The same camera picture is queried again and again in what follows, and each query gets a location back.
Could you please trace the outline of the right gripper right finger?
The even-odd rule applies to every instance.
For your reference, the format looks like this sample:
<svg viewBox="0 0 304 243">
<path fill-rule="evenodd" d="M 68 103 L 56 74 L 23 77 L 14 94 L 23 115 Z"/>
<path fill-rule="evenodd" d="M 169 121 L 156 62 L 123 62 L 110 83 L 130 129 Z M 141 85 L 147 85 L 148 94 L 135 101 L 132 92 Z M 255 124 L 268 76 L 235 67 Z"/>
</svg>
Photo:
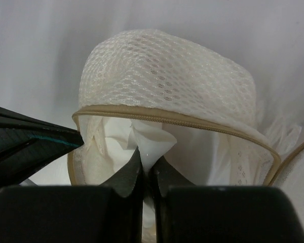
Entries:
<svg viewBox="0 0 304 243">
<path fill-rule="evenodd" d="M 151 170 L 158 242 L 304 242 L 290 200 L 268 186 L 198 186 L 164 158 Z"/>
</svg>

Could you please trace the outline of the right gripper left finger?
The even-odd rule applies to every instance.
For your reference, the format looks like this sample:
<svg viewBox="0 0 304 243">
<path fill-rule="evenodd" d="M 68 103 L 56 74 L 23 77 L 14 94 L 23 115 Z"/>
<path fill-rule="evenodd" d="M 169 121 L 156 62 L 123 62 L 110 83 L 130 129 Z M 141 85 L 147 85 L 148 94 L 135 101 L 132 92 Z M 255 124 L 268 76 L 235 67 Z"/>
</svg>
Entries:
<svg viewBox="0 0 304 243">
<path fill-rule="evenodd" d="M 141 242 L 140 153 L 98 186 L 0 190 L 0 242 Z"/>
</svg>

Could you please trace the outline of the white bra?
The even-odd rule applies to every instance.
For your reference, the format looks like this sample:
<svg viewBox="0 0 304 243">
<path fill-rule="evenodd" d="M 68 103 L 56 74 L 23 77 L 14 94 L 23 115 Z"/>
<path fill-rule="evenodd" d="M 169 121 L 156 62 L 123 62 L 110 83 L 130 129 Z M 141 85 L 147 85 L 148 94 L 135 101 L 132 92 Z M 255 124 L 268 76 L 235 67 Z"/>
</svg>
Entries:
<svg viewBox="0 0 304 243">
<path fill-rule="evenodd" d="M 99 185 L 140 152 L 145 173 L 177 142 L 161 123 L 128 118 L 81 116 L 84 145 L 73 154 L 77 182 Z"/>
</svg>

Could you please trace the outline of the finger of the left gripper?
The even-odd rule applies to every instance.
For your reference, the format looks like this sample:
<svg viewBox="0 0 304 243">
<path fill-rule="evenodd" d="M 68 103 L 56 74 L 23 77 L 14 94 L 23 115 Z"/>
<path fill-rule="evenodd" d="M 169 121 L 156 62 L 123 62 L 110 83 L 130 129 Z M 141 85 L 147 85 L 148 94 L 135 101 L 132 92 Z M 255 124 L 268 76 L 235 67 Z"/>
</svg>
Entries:
<svg viewBox="0 0 304 243">
<path fill-rule="evenodd" d="M 0 107 L 0 187 L 25 181 L 83 143 L 76 130 Z"/>
</svg>

